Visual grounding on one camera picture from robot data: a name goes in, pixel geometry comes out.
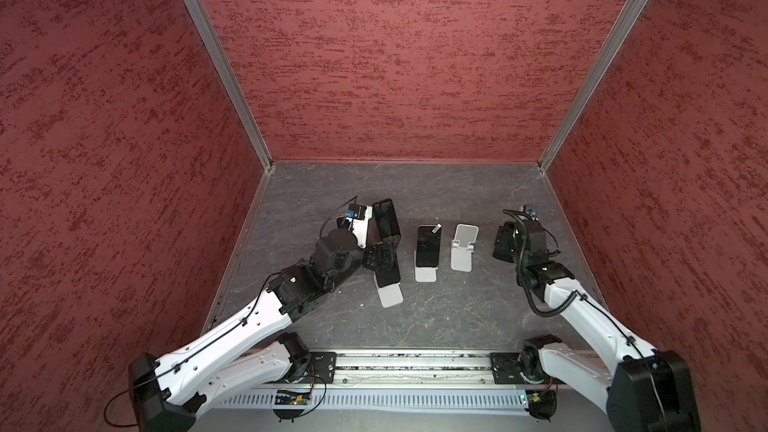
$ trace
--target black cable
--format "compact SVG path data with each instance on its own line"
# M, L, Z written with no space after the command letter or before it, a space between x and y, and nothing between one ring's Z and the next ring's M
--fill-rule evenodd
M520 222L520 221L521 221L521 220L520 220L520 217L524 217L524 218L526 218L526 219L528 219L528 220L535 220L535 219L534 219L532 216L530 216L530 215L529 215L529 214L527 214L526 212L522 212L522 211L519 211L519 210L513 210L513 209L511 209L511 208L505 208L504 210L502 210L502 212L504 212L504 214L506 214L506 215L508 215L508 216L512 217L512 218L514 219L514 221L515 221L515 222ZM560 254L560 244L558 243L558 240L555 238L555 236L552 234L552 232L550 232L549 230L547 230L547 229L546 229L546 228L544 228L544 227L542 227L542 229L543 229L543 230L544 230L544 232L546 232L546 233L547 233L547 234L548 234L550 237L552 237L552 240L554 241L554 249L555 249L555 250L554 250L554 252L550 252L548 255L549 255L550 257L554 257L555 255L558 255L558 254Z
M122 394L127 394L129 392L129 390L130 389L125 389L122 392L120 392L120 394L117 394L114 397L112 397L109 400L109 402L107 402L107 405L104 407L104 422L106 422L108 426L110 426L110 427L117 427L119 429L125 429L125 428L129 428L129 427L138 427L139 426L138 422L136 424L113 424L110 421L110 419L107 418L107 408L109 408L109 406L112 404L112 402L114 402L114 399L120 397Z
M332 218L332 217L333 217L333 216L334 216L334 215L335 215L335 214L336 214L336 213L339 211L339 209L340 209L341 207L343 207L343 206L347 206L347 205L349 205L349 204L354 204L355 202L357 202L357 196L354 196L354 197L352 197L350 200L347 200L347 201L345 201L343 204L341 204L340 206L336 207L336 210L334 210L333 212L331 212L331 214L328 216L328 218L326 219L326 221L322 223L322 227L320 227L320 234L319 234L317 237L318 237L318 238L321 238L321 237L322 237L322 230L323 230L323 229L326 227L326 224L328 224L328 221L329 221L329 220L331 220L331 218Z
M667 432L669 432L669 428L667 427L667 413L664 411L664 405L661 403L661 397L659 396L659 391L656 389L656 380L654 380L654 373L650 369L650 367L648 367L648 363L645 360L643 360L643 354L638 349L638 346L634 344L635 338L634 337L630 338L629 336L627 336L626 333L623 330L621 330L621 327L619 327L618 324L616 324L616 322L608 314L606 314L600 307L598 307L597 305L589 301L588 296L586 294L581 295L581 300L584 302L587 302L592 306L594 310L604 315L605 318L608 319L614 325L614 327L616 327L619 333L624 337L624 339L627 341L627 344L631 345L632 348L638 353L638 355L640 356L640 360L643 362L643 365L645 365L645 368L648 370L648 376L650 377L650 384L653 385L654 387L654 395L656 396L656 401L659 404L659 410L661 410L661 419L664 421L664 429Z
M513 210L511 208L505 208L502 210L504 214L512 217L516 222L520 222L520 217L524 217L528 220L533 220L533 217L527 214L526 212L520 211L520 210Z
M558 389L555 387L555 389L547 390L546 392L543 392L542 394L539 394L538 398L541 400L546 400L546 395L551 394L552 395L552 412L550 413L550 418L554 415L555 412L558 411Z
M315 404L315 407L309 409L307 412L304 412L302 415L296 417L297 419L299 417L304 417L305 415L309 415L310 412L312 412L314 409L318 408L320 406L320 404L322 404L322 402L326 399L326 393L328 392L328 382L326 382L326 380L324 378L322 378L321 376L319 376L319 375L316 375L315 379L321 379L322 380L322 385L323 385L322 397L320 398L320 401L317 404Z
M326 399L326 394L328 393L328 383L326 382L326 380L325 380L324 378L322 378L321 376L319 376L319 375L316 375L316 374L313 374L313 375L311 375L311 376L309 376L309 377L314 377L315 379L321 379L321 380L322 380L322 385L323 385L323 388L322 388L322 397L320 398L320 401L318 401L318 402L317 402L317 404L315 404L315 406L314 406L313 408L311 408L311 409L307 410L306 412L302 412L301 414L299 414L299 415L295 416L294 418L290 418L292 421L293 421L293 420L296 420L296 419L298 419L298 418L300 418L300 417L304 417L304 416L306 416L306 415L309 415L309 414L310 414L310 412L312 412L314 409L318 408L318 407L320 406L320 404L322 404L322 402L323 402L323 401ZM276 415L277 417L279 417L279 418L280 418L280 416L278 415L278 413L277 413L277 411L275 410L274 406L272 407L272 411L275 413L275 415Z
M539 317L545 317L545 318L554 317L555 315L560 315L563 313L565 309L567 309L573 303L574 300L576 300L576 297L579 296L579 293L576 291L572 291L565 298L562 304L548 311L543 311L536 306L536 303L533 300L533 295L531 294L531 285L528 283L528 281L525 281L522 278L523 256L525 255L525 246L528 244L528 232L525 230L525 224L521 222L521 225L522 225L522 232L523 232L523 244L520 247L520 255L518 256L518 263L517 263L517 266L515 267L515 273L517 275L517 283L518 285L521 285L523 287L523 292L525 292L525 300L528 301L528 306L531 308L534 314L538 315Z
M141 382L140 384L136 384L136 385L134 385L132 388L129 388L129 389L123 390L122 392L120 392L120 394L117 394L117 395L115 395L114 397L112 397L112 398L109 400L109 402L107 402L107 405L105 405L105 406L104 406L104 422L106 422L106 423L107 423L107 425L109 425L110 427L118 427L118 428L124 428L124 427L138 427L138 424L127 424L127 425L121 425L121 424L113 424L113 423L110 421L110 419L109 419L109 418L107 418L107 408L109 408L110 404L112 404L112 402L113 402L115 399L117 399L118 397L120 397L120 396L121 396L121 395L123 395L123 394L126 394L126 393L128 393L128 392L129 392L131 389L133 389L133 390L136 390L136 389L138 389L139 387L141 387L142 385L146 385L146 384L148 384L149 382L151 382L152 380L157 380L157 379L159 379L159 378L163 377L164 375L166 375L166 374L169 374L170 372L173 372L174 370L176 370L176 371L178 372L178 371L181 369L181 365L182 365L182 364L186 364L187 362L189 362L189 361L192 359L192 357L194 357L195 355L198 355L198 354L199 354L200 352L202 352L203 350L205 350L205 349L207 349L208 347L210 347L211 345L215 344L217 341L219 341L220 339L222 339L222 337L226 336L226 335L227 335L229 332L231 332L231 331L235 330L236 328L238 328L238 327L239 327L239 326L241 326L241 325L243 325L243 326L244 326L245 324L247 324L247 323L248 323L248 317L250 317L250 316L251 316L251 314L252 314L252 313L253 313L253 312L256 310L256 306L258 305L258 303L259 303L259 299L261 298L261 293L262 293L262 292L264 292L264 287L266 287L266 283L267 283L267 282L270 280L270 278L271 278L271 277L273 277L273 276L275 276L275 275L279 275L279 274L280 274L280 272L273 272L272 274L269 274L269 275L267 275L267 276L266 276L266 279L264 279L264 283L261 285L261 289L259 289L259 294L256 296L256 301L254 302L254 306L253 306L253 307L252 307L252 308L251 308L251 309L248 311L248 314L246 314L246 316L245 316L245 317L243 317L241 320L237 321L237 323L236 323L236 324L235 324L235 325L234 325L232 328L228 329L228 330L227 330L226 332L224 332L222 335L219 335L218 337L216 337L216 338L215 338L213 341L210 341L210 342L208 342L208 343L207 343L206 345L204 345L204 346L203 346L203 347L202 347L200 350L196 350L196 351L195 351L195 352L194 352L192 355L190 355L189 357L187 357L185 360L182 360L181 362L179 362L178 364L176 364L176 365L175 365L175 366L173 366L172 368L170 368L170 369L166 370L166 371L165 371L165 372L163 372L162 374L159 374L159 375L155 375L155 376L154 376L154 377L152 377L151 379L145 380L144 382Z

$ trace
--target gray table surface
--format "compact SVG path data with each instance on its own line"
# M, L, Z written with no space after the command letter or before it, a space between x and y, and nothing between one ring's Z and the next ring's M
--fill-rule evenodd
M576 262L535 166L280 163L235 271L224 317L252 300L268 274L308 258L323 221L354 195L365 205L394 201L405 300L383 308L373 273L360 269L327 303L290 327L308 347L519 350L526 338L552 333L573 348L589 348L562 318L531 312L514 283L512 265L492 257L497 228L507 219L502 209L535 204L542 225L560 242L556 260L602 303L594 279ZM438 279L419 283L414 278L416 230L437 223L443 226ZM450 268L451 239L459 223L479 227L472 272Z

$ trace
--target phone screen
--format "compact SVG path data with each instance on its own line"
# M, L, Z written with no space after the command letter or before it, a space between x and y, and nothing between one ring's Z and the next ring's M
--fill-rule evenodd
M373 204L373 218L379 227L379 237L388 238L400 235L400 225L397 223L395 206L390 198L385 198Z
M419 226L416 237L416 266L437 267L440 258L440 236L442 227L432 232L435 226Z

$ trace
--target black smartphone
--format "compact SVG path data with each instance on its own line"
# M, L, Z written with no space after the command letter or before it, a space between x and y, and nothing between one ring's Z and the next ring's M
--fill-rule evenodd
M381 239L400 235L400 225L397 223L395 205L390 198L385 198L372 204L373 218L379 228Z
M416 235L416 266L437 267L440 259L440 237L442 227L418 226Z

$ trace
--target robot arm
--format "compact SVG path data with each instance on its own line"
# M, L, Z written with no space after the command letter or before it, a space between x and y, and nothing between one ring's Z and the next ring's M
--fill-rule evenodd
M534 383L562 380L622 432L700 430L685 361L673 351L659 352L592 299L566 267L551 260L538 221L522 216L500 227L494 256L516 264L518 284L536 314L562 315L603 361L596 364L546 335L525 341L523 377ZM550 310L539 310L533 296Z
M372 216L381 241L366 245ZM377 274L397 267L392 201L350 204L339 226L317 240L310 260L271 275L258 297L216 328L160 358L143 354L131 363L129 395L142 432L185 432L212 404L245 388L303 375L310 352L296 334L241 356L312 312L361 266Z

